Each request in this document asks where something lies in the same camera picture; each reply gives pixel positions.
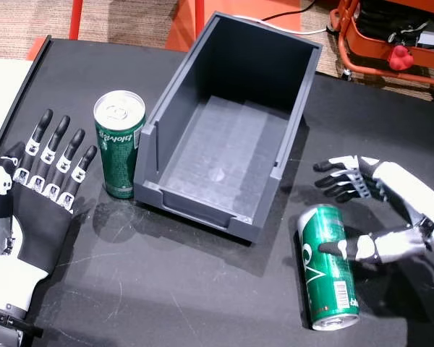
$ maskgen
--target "red chair leg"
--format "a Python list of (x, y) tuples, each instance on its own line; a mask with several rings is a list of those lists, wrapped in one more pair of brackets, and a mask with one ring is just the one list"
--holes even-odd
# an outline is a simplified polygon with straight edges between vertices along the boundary
[(82, 14), (83, 0), (73, 0), (71, 26), (69, 28), (69, 39), (77, 40), (79, 38), (80, 15)]
[(196, 38), (204, 28), (204, 0), (195, 1), (195, 34)]

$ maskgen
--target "black cable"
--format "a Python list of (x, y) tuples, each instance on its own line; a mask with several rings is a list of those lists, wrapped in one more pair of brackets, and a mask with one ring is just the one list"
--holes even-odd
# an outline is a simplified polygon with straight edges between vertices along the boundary
[(310, 8), (312, 8), (312, 6), (314, 5), (314, 3), (317, 0), (313, 0), (309, 6), (305, 7), (304, 9), (300, 9), (299, 11), (291, 11), (291, 12), (283, 12), (283, 13), (278, 13), (278, 14), (274, 14), (273, 16), (270, 17), (266, 17), (263, 18), (262, 20), (265, 22), (267, 20), (272, 20), (273, 18), (278, 18), (278, 17), (282, 17), (282, 16), (287, 16), (288, 14), (299, 14), (299, 13), (303, 13), (305, 11), (308, 11)]

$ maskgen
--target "beige carpet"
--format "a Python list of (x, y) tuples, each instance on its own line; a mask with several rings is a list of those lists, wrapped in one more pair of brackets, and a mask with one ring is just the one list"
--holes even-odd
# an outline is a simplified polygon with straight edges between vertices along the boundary
[[(80, 39), (164, 47), (177, 2), (85, 0)], [(307, 6), (310, 0), (301, 2), (302, 6)], [(310, 11), (302, 14), (302, 29), (324, 27), (334, 4), (335, 1), (319, 0)], [(24, 59), (38, 36), (51, 34), (55, 38), (66, 38), (71, 6), (72, 0), (0, 0), (0, 58)], [(318, 71), (339, 76), (343, 66), (338, 58), (336, 39), (327, 33), (307, 38), (323, 44)], [(354, 81), (431, 100), (427, 85), (361, 74), (355, 74)]]

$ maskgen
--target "beverage can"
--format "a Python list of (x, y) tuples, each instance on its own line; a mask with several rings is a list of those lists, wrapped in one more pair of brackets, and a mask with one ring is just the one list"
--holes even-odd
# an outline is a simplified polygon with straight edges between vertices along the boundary
[(115, 90), (98, 99), (93, 114), (106, 191), (119, 199), (129, 199), (133, 197), (145, 102), (135, 93)]
[(305, 285), (314, 330), (338, 330), (359, 320), (354, 278), (349, 262), (318, 251), (323, 242), (344, 240), (341, 211), (332, 205), (315, 205), (297, 223)]

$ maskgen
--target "barcode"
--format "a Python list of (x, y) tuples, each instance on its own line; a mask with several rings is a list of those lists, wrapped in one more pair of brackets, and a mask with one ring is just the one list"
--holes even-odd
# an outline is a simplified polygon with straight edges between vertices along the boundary
[(134, 142), (134, 144), (135, 144), (135, 149), (137, 149), (138, 148), (138, 144), (140, 143), (140, 132), (142, 131), (142, 128), (140, 127), (140, 128), (138, 128), (137, 130), (135, 130), (134, 132), (133, 132), (133, 140), (135, 141)]
[(336, 303), (338, 304), (338, 309), (350, 308), (349, 295), (347, 294), (347, 285), (345, 280), (334, 281), (334, 293), (336, 295)]

